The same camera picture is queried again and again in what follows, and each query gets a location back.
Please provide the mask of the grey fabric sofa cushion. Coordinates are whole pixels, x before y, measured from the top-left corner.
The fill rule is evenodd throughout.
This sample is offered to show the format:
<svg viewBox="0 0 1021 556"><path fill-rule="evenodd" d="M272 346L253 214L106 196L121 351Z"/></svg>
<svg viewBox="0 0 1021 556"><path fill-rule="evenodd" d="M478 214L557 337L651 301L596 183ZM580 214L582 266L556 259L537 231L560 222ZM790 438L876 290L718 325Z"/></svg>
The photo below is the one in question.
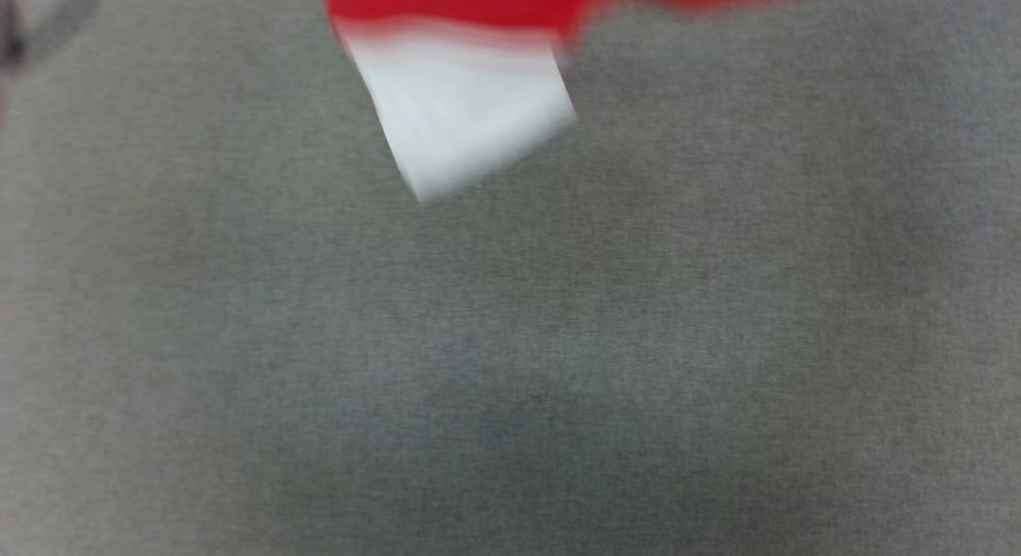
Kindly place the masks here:
<svg viewBox="0 0 1021 556"><path fill-rule="evenodd" d="M626 3L427 206L320 1L0 89L0 556L1021 556L1021 0Z"/></svg>

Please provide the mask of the red white jersey garment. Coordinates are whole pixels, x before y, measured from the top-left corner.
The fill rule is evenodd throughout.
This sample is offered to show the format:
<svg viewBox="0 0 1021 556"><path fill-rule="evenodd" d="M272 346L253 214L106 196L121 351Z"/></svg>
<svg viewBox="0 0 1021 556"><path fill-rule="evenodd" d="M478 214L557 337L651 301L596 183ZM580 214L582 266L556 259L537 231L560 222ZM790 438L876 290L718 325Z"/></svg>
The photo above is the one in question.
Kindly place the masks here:
<svg viewBox="0 0 1021 556"><path fill-rule="evenodd" d="M659 0L713 11L759 0ZM430 201L576 120L562 59L613 0L324 0L398 171Z"/></svg>

